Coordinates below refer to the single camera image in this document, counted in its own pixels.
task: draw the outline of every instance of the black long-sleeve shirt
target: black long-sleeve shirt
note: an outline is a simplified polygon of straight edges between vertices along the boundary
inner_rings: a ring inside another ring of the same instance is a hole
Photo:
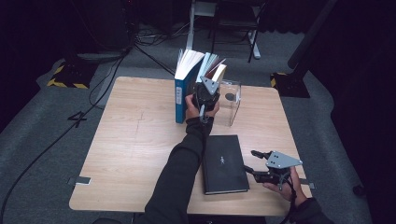
[[[199,118],[188,119],[186,122],[187,135],[171,151],[146,205],[145,214],[136,220],[136,224],[189,223],[187,207],[213,118],[209,119],[205,127],[201,125]],[[291,215],[290,221],[298,224],[332,223],[320,211],[315,199],[302,203]]]

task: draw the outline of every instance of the chair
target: chair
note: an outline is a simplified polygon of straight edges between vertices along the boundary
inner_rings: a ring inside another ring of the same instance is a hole
[[[249,44],[250,55],[247,62],[250,63],[258,35],[259,18],[265,6],[264,2],[265,0],[218,0],[209,32],[209,37],[213,32],[211,52],[213,53],[215,44]],[[253,7],[260,9],[257,14]],[[219,29],[245,32],[245,35],[237,41],[218,41],[216,38]],[[250,41],[249,33],[253,36],[252,41]]]

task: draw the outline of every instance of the transparent box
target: transparent box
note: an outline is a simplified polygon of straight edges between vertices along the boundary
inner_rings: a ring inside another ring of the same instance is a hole
[[[219,112],[215,123],[232,126],[241,102],[241,82],[223,79],[220,83]]]

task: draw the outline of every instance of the black notebook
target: black notebook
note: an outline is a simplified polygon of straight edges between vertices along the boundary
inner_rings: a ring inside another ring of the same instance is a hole
[[[202,166],[205,194],[248,191],[238,135],[210,135]]]

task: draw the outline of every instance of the table top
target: table top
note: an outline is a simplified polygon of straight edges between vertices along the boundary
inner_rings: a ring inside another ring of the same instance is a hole
[[[175,123],[174,87],[173,80],[117,78],[80,173],[91,183],[76,185],[69,203],[72,209],[144,212],[170,151],[186,135],[186,124]],[[273,88],[242,86],[233,125],[218,120],[211,134],[237,134],[244,163],[254,170],[267,168],[265,160],[252,156],[251,150],[276,150],[299,159]],[[297,172],[305,178],[303,166],[297,166]],[[289,202],[256,183],[252,175],[247,178],[248,192],[204,195],[200,168],[188,213],[284,216],[289,211]],[[303,191],[311,196],[307,185]]]

